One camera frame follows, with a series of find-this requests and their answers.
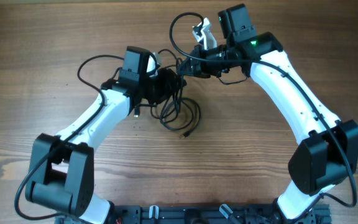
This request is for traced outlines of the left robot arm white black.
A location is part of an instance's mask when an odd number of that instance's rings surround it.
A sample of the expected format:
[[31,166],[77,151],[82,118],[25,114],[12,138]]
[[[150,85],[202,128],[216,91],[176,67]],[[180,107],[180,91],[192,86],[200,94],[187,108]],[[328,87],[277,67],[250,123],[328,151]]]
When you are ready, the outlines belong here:
[[71,125],[55,135],[40,134],[32,146],[29,172],[19,199],[54,210],[63,222],[122,223],[115,205],[94,193],[94,154],[114,127],[143,106],[152,108],[179,95],[184,78],[161,67],[158,54],[129,46],[122,66],[97,87],[97,99]]

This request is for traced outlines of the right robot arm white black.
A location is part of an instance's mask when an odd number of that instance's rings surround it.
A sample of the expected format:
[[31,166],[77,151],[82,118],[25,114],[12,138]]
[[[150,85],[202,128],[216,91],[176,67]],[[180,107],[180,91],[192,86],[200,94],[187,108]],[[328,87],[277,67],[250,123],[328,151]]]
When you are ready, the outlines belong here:
[[314,206],[344,180],[351,186],[349,207],[354,207],[357,123],[342,121],[318,100],[291,65],[278,39],[271,32],[257,33],[244,4],[220,11],[218,17],[226,43],[217,44],[209,19],[202,17],[193,27],[197,44],[177,71],[209,78],[239,67],[246,78],[253,79],[268,94],[290,125],[298,145],[288,162],[291,181],[275,199],[267,220],[296,223],[313,217],[320,222]]

